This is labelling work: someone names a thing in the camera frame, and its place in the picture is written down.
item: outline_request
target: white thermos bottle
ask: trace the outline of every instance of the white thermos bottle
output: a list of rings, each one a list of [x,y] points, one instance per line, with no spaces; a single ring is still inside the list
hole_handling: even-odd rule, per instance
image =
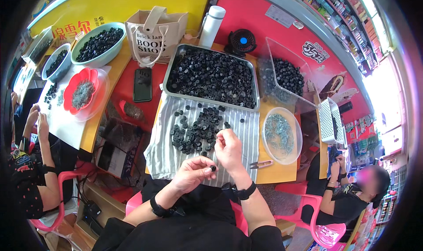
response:
[[[201,32],[199,46],[212,47],[214,38],[225,16],[226,10],[219,6],[211,6],[209,13],[205,16],[203,31]]]

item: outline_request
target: gray striped cloth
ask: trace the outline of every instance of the gray striped cloth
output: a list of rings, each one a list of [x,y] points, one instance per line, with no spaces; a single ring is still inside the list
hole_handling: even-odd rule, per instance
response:
[[[184,115],[187,117],[188,125],[191,126],[193,121],[198,118],[199,112],[203,111],[203,108],[207,107],[218,107],[214,104],[202,102],[202,108],[198,108],[199,102],[194,100],[186,100],[182,98],[172,97],[167,95],[165,92],[161,94],[161,106],[157,115],[157,121],[153,126],[151,132],[150,144],[144,151],[148,170],[150,171],[153,179],[166,179],[172,180],[185,159],[193,158],[200,155],[199,152],[194,154],[186,155],[178,151],[176,147],[172,145],[172,136],[170,131],[173,129],[175,124],[178,124],[182,128],[179,122],[182,116],[175,116],[175,111],[184,111]],[[224,122],[227,121],[230,124],[231,129],[234,130],[236,136],[242,142],[242,164],[250,174],[251,179],[255,182],[257,178],[257,169],[250,169],[250,164],[258,161],[258,139],[259,139],[259,112],[243,111],[234,108],[226,108],[225,112],[220,112],[223,116],[223,121],[218,126],[219,129],[223,129]],[[203,147],[206,147],[208,143],[203,140]],[[214,149],[209,151],[209,158],[211,158],[219,167],[217,178],[215,180],[204,180],[203,184],[221,187],[227,182],[234,182],[226,170],[218,163]]]

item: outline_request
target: red flower-shaped plate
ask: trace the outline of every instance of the red flower-shaped plate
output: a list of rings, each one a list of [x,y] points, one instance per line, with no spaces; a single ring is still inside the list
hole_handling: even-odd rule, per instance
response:
[[[63,107],[65,108],[65,111],[70,111],[72,115],[77,114],[82,109],[86,108],[90,105],[91,101],[93,100],[94,94],[96,93],[98,89],[98,71],[97,69],[90,69],[88,67],[82,69],[78,74],[75,74],[71,80],[69,81],[68,86],[65,89],[65,92],[63,93]],[[72,95],[77,89],[77,86],[81,81],[84,81],[85,79],[88,79],[92,83],[94,83],[94,92],[91,96],[91,100],[82,106],[81,109],[77,110],[76,108],[72,107]]]

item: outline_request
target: clear acrylic box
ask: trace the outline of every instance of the clear acrylic box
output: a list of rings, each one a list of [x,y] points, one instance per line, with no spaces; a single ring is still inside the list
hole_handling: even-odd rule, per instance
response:
[[[299,67],[300,73],[304,77],[303,96],[281,87],[277,82],[275,64],[273,58],[282,58]],[[260,56],[258,58],[258,71],[260,74],[260,97],[267,98],[271,103],[285,107],[294,114],[302,114],[319,108],[320,98],[317,90],[307,85],[311,70],[307,62],[302,57],[293,53],[285,46],[266,37]]]

